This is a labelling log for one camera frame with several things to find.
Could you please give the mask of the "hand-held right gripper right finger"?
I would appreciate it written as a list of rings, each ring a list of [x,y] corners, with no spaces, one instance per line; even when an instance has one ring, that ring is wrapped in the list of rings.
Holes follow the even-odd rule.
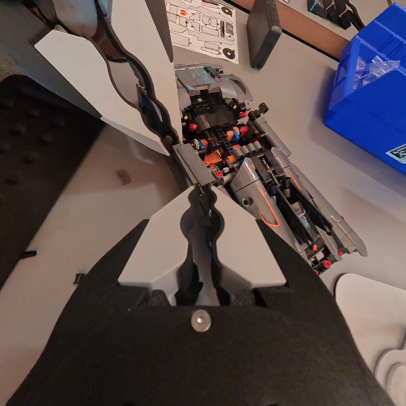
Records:
[[[282,287],[287,280],[256,219],[211,186],[211,279],[218,301],[242,291]]]

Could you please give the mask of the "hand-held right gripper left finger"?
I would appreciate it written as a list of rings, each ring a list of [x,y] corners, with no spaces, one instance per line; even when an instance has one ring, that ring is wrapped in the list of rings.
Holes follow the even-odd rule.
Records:
[[[118,282],[163,291],[172,305],[193,305],[199,296],[199,272],[193,259],[191,230],[195,214],[189,187],[147,222]]]

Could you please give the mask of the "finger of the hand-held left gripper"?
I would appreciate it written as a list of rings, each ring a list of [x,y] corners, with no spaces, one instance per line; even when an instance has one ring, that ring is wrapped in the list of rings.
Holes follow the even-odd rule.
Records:
[[[98,25],[138,79],[136,107],[164,145],[182,129],[165,1],[95,1]]]
[[[99,112],[103,122],[151,150],[170,155],[160,136],[114,87],[108,64],[91,41],[52,30],[34,48]]]

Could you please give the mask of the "grey toy brick car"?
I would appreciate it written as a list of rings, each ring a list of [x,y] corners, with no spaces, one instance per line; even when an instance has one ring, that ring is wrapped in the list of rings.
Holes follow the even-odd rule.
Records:
[[[368,255],[361,238],[290,160],[266,104],[219,65],[175,65],[182,140],[172,145],[192,185],[214,186],[282,238],[316,274],[344,254]]]

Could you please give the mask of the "white sticker sheet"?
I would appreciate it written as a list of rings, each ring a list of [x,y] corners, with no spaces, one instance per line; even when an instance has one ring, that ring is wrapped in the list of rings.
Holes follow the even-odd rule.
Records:
[[[236,9],[215,0],[165,0],[172,45],[239,64]]]

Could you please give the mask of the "black dimpled mat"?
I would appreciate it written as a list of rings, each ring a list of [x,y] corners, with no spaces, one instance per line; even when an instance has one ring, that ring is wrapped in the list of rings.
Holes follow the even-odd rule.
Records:
[[[25,75],[0,86],[0,286],[3,287],[104,123]]]

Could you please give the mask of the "dark grey power bank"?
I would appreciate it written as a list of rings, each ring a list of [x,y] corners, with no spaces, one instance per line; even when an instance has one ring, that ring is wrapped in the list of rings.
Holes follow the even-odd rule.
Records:
[[[276,1],[254,1],[246,30],[251,68],[261,70],[282,34]]]

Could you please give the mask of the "white lamp base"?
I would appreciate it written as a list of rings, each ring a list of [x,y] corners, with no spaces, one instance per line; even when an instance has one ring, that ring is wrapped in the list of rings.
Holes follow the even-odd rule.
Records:
[[[405,405],[406,291],[348,273],[334,295],[373,376],[395,405]]]

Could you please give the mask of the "small black device box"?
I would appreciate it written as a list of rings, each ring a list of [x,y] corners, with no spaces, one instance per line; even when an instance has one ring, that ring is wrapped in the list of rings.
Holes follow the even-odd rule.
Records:
[[[345,30],[351,27],[351,18],[345,0],[327,0],[325,10],[328,18],[337,26]]]
[[[326,19],[328,16],[328,11],[326,10],[327,3],[328,1],[325,0],[307,0],[307,10],[312,14]]]

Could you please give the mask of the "blue plastic storage bin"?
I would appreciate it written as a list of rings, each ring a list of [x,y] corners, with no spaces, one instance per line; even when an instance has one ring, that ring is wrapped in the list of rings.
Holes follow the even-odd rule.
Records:
[[[358,57],[370,63],[400,60],[400,67],[353,90]],[[341,53],[325,125],[400,173],[406,173],[406,10],[394,3]]]

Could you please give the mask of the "clear plastic bag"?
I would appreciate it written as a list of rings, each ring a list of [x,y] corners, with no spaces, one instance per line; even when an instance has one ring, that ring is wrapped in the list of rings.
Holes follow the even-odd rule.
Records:
[[[360,89],[370,83],[373,83],[383,75],[400,67],[400,60],[384,61],[378,55],[370,63],[366,63],[358,57],[357,66],[354,74],[353,90]]]

